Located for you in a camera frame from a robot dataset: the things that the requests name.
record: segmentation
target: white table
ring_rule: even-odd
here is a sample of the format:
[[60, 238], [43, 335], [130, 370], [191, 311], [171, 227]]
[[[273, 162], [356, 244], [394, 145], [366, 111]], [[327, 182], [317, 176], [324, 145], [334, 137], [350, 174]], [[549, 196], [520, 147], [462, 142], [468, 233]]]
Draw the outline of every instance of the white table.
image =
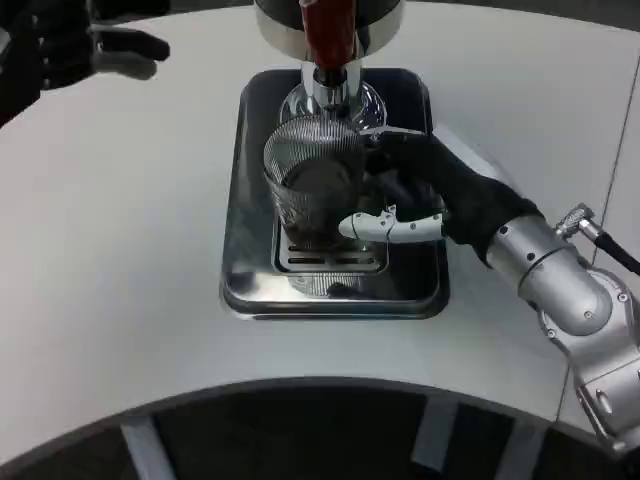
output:
[[[0, 131], [0, 464], [131, 409], [301, 377], [556, 420], [565, 360], [468, 248], [450, 247], [451, 301], [426, 321], [256, 322], [225, 308], [240, 92], [297, 64], [250, 8], [137, 27], [172, 45], [155, 79], [94, 77]], [[410, 4], [367, 64], [420, 74], [436, 119], [555, 221], [579, 201], [603, 212], [639, 48], [609, 27]]]

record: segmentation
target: robotic hand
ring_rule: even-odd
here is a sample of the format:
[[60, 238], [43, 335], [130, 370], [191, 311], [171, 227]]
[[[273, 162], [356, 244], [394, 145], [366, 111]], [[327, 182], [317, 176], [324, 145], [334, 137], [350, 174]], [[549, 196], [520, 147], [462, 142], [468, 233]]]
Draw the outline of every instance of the robotic hand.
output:
[[144, 32], [91, 25], [85, 0], [0, 2], [0, 127], [40, 98], [96, 72], [148, 79], [169, 45]]
[[389, 242], [447, 235], [471, 245], [538, 312], [546, 336], [571, 363], [578, 398], [601, 441], [629, 478], [640, 478], [638, 304], [618, 278], [592, 267], [567, 239], [581, 231], [631, 271], [640, 274], [640, 264], [583, 205], [549, 226], [498, 165], [445, 127], [431, 135], [385, 127], [363, 135], [369, 170], [408, 170], [433, 186], [447, 212], [398, 230], [393, 208], [379, 218], [357, 213], [341, 223], [343, 235]]

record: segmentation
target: drip tray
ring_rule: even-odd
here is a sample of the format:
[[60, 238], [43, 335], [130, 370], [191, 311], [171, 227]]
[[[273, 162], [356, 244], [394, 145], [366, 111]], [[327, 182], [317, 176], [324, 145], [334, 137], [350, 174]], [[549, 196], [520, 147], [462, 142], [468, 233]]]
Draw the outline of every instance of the drip tray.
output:
[[351, 272], [374, 273], [387, 264], [387, 248], [345, 239], [331, 250], [318, 250], [291, 243], [284, 228], [276, 227], [274, 263], [282, 272]]
[[[386, 102], [389, 124], [430, 131], [428, 92], [405, 70], [366, 70]], [[236, 137], [221, 293], [241, 317], [423, 319], [449, 298], [444, 242], [379, 245], [345, 240], [339, 249], [293, 245], [280, 226], [264, 178], [263, 149], [300, 71], [258, 74], [245, 88]]]

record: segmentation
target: chrome part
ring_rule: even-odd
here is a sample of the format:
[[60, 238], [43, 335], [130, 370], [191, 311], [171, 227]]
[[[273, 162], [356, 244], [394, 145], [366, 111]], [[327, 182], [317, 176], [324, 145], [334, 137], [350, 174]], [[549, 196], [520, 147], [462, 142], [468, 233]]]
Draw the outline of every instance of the chrome part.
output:
[[[563, 331], [548, 312], [540, 313], [540, 323], [547, 332], [557, 332], [552, 341], [571, 362], [578, 398], [596, 433], [615, 454], [624, 455], [640, 447], [638, 305], [610, 272], [588, 273], [612, 300], [606, 325], [592, 335], [575, 336]], [[613, 301], [620, 297], [627, 300]]]
[[559, 239], [539, 216], [504, 225], [487, 250], [487, 262], [516, 290], [526, 274], [546, 256], [572, 245]]
[[564, 239], [573, 237], [582, 232], [592, 242], [602, 235], [604, 230], [593, 221], [595, 214], [584, 203], [571, 210], [557, 225], [556, 235]]
[[596, 239], [604, 233], [602, 227], [600, 227], [600, 225], [598, 225], [597, 223], [592, 222], [591, 220], [581, 220], [579, 226], [580, 231], [584, 234], [584, 236], [592, 242], [595, 242]]
[[362, 65], [359, 61], [345, 67], [347, 80], [339, 87], [339, 92], [319, 84], [314, 73], [316, 65], [302, 64], [302, 83], [287, 95], [280, 109], [280, 122], [294, 117], [320, 115], [344, 105], [344, 120], [356, 130], [368, 130], [387, 123], [387, 109], [375, 89], [362, 81]]
[[609, 320], [611, 297], [580, 265], [573, 246], [554, 235], [542, 217], [504, 225], [489, 246], [487, 262], [518, 289], [520, 298], [546, 312], [566, 333], [590, 335]]
[[314, 81], [313, 98], [323, 110], [338, 110], [349, 102], [349, 83], [345, 80], [337, 87], [327, 87]]
[[520, 298], [545, 311], [565, 332], [591, 335], [606, 325], [611, 297], [578, 263], [575, 252], [558, 250], [522, 281]]
[[569, 239], [580, 231], [580, 222], [582, 220], [591, 220], [593, 217], [595, 217], [595, 213], [584, 203], [581, 203], [558, 222], [556, 235]]
[[472, 147], [466, 140], [463, 141], [447, 126], [438, 124], [433, 129], [433, 136], [440, 140], [440, 143], [474, 172], [484, 177], [498, 180], [510, 187], [514, 192], [519, 193], [516, 183], [499, 163], [491, 160], [485, 154], [480, 155], [477, 147]]
[[[278, 23], [262, 11], [258, 5], [255, 6], [255, 11], [258, 28], [267, 43], [290, 57], [299, 60], [309, 58], [309, 46], [302, 30]], [[355, 57], [363, 58], [371, 55], [389, 43], [400, 29], [403, 12], [404, 0], [400, 1], [391, 12], [377, 22], [359, 28], [356, 31]]]

